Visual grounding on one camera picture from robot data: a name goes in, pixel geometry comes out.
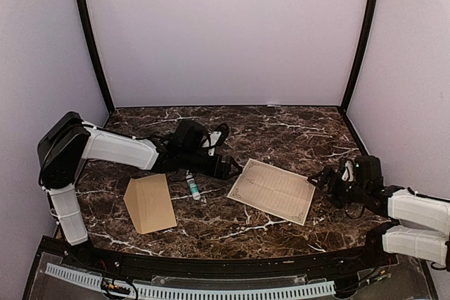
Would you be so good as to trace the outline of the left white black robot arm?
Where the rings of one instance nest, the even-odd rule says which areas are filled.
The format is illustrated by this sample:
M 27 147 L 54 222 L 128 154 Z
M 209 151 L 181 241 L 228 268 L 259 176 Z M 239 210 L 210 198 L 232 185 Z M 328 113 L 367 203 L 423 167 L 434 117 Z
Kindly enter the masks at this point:
M 222 123 L 212 132 L 193 120 L 182 120 L 166 136 L 139 138 L 108 131 L 82 120 L 76 112 L 65 114 L 37 146 L 38 183 L 49 197 L 54 217 L 68 244 L 72 258 L 84 269 L 99 263 L 98 252 L 86 242 L 84 225 L 75 192 L 77 170 L 86 159 L 99 159 L 136 167 L 156 174 L 181 169 L 221 180 L 242 174 L 231 156 L 216 153 L 230 128 Z

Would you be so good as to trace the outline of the brown kraft paper envelope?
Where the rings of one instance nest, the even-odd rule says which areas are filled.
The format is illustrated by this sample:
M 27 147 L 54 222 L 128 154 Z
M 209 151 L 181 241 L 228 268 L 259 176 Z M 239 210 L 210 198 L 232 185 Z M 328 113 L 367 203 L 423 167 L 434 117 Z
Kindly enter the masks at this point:
M 132 178 L 124 194 L 124 202 L 138 234 L 177 227 L 164 174 Z

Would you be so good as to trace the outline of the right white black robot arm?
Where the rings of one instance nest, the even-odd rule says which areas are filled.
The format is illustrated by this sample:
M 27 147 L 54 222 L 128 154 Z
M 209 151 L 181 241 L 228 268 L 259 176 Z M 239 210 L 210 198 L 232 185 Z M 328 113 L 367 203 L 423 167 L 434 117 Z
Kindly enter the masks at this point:
M 337 208 L 358 203 L 364 210 L 390 220 L 366 233 L 365 245 L 359 251 L 363 266 L 372 268 L 388 254 L 402 254 L 449 270 L 448 200 L 396 185 L 386 187 L 378 169 L 335 171 L 325 167 L 307 180 Z

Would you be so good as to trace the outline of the green white glue stick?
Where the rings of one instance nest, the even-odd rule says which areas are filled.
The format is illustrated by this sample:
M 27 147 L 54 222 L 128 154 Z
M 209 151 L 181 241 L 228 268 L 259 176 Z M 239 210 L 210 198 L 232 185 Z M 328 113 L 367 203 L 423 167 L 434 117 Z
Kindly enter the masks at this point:
M 193 177 L 193 174 L 187 174 L 186 175 L 186 182 L 188 184 L 188 187 L 190 189 L 192 198 L 194 200 L 199 200 L 201 198 L 200 192 L 198 190 L 198 185 Z

